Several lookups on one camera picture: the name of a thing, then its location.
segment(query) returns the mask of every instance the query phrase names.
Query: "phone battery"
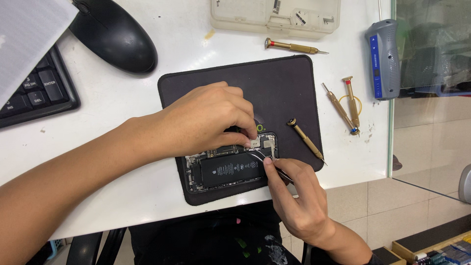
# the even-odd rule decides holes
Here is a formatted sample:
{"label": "phone battery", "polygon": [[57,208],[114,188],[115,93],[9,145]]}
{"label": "phone battery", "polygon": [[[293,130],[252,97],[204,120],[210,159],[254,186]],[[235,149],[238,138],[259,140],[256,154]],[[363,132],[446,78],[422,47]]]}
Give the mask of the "phone battery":
{"label": "phone battery", "polygon": [[244,152],[201,160],[203,186],[206,188],[265,176],[263,163]]}

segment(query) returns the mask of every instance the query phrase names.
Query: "hand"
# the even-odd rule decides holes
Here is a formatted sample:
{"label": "hand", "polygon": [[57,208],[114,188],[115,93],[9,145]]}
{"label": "hand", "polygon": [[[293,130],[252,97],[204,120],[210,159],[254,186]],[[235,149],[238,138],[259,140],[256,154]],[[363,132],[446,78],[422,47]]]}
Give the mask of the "hand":
{"label": "hand", "polygon": [[[236,125],[241,133],[224,132]],[[166,157],[189,156],[224,145],[250,147],[257,138],[253,105],[242,90],[226,82],[191,90],[164,110],[125,122],[144,157],[153,162]]]}
{"label": "hand", "polygon": [[[295,237],[322,248],[335,234],[335,223],[327,214],[327,195],[312,167],[295,159],[263,160],[273,207],[287,230]],[[275,166],[294,181],[299,197],[293,198]]]}

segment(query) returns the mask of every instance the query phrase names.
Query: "black mouse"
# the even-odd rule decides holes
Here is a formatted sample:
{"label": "black mouse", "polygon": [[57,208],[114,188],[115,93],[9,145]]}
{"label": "black mouse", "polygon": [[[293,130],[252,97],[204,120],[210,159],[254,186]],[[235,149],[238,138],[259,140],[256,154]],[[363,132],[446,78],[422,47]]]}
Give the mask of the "black mouse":
{"label": "black mouse", "polygon": [[73,0],[79,13],[69,26],[91,51],[111,65],[134,74],[157,66],[157,51],[149,35],[112,0]]}

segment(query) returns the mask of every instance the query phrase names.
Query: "gray handheld device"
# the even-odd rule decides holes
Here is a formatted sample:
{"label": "gray handheld device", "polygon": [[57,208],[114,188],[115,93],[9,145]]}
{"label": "gray handheld device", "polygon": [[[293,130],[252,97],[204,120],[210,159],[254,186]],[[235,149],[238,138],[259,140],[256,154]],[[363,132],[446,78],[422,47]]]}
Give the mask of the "gray handheld device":
{"label": "gray handheld device", "polygon": [[394,19],[385,19],[373,23],[365,33],[370,45],[371,81],[377,100],[390,100],[399,96],[401,76],[396,46],[397,28],[398,23]]}

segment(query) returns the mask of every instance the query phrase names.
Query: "tile floor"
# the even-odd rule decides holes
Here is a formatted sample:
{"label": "tile floor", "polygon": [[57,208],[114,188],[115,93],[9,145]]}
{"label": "tile floor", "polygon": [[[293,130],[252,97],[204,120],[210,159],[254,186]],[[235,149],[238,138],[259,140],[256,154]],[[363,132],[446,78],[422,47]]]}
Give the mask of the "tile floor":
{"label": "tile floor", "polygon": [[[403,168],[393,176],[457,197],[461,172],[471,164],[471,98],[396,99],[395,110],[394,154]],[[471,214],[471,205],[393,179],[330,189],[327,199],[329,216],[372,249]],[[280,230],[283,245],[300,260],[303,242],[282,223]],[[115,264],[131,265],[133,256],[127,232]],[[62,264],[63,258],[54,262]]]}

